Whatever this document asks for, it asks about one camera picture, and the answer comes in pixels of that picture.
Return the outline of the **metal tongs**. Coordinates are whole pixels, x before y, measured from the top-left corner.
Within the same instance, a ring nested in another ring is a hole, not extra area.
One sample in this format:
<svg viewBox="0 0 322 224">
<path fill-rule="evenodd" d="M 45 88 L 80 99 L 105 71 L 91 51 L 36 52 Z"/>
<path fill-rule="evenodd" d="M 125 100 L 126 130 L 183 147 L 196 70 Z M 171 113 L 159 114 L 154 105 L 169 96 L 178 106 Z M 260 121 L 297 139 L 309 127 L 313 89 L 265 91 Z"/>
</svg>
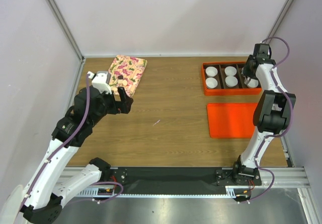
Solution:
<svg viewBox="0 0 322 224">
<path fill-rule="evenodd" d="M 244 77 L 244 84 L 245 85 L 249 85 L 253 79 L 251 77 L 248 77 L 248 76 L 243 76 Z"/>
</svg>

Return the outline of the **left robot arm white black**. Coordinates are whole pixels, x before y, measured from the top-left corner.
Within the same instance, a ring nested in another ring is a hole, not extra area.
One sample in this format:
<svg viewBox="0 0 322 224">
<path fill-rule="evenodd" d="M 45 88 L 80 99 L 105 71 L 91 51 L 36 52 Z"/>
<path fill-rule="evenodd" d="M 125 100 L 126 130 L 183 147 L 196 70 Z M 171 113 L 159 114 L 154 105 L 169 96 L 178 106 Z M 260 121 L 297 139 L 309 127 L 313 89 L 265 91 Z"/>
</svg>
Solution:
<svg viewBox="0 0 322 224">
<path fill-rule="evenodd" d="M 93 128 L 107 114 L 128 114 L 133 99 L 118 87 L 120 100 L 112 93 L 100 92 L 93 86 L 79 91 L 52 133 L 47 152 L 36 174 L 27 185 L 20 211 L 30 223 L 53 223 L 66 204 L 88 186 L 105 184 L 112 177 L 111 166 L 94 158 L 77 175 L 58 184 L 65 166 L 80 149 Z"/>
</svg>

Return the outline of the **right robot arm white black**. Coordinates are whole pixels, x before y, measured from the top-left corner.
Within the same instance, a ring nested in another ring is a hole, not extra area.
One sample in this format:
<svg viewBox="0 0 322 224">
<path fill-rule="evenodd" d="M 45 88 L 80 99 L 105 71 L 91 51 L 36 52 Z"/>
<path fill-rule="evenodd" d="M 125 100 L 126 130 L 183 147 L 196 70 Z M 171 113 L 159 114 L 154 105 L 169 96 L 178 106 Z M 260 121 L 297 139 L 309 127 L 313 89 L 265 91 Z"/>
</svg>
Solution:
<svg viewBox="0 0 322 224">
<path fill-rule="evenodd" d="M 269 44 L 257 43 L 242 68 L 245 84 L 257 80 L 262 95 L 253 115 L 254 134 L 246 150 L 234 162 L 232 180 L 246 185 L 259 176 L 260 162 L 268 145 L 291 126 L 296 96 L 287 92 L 277 73 Z"/>
</svg>

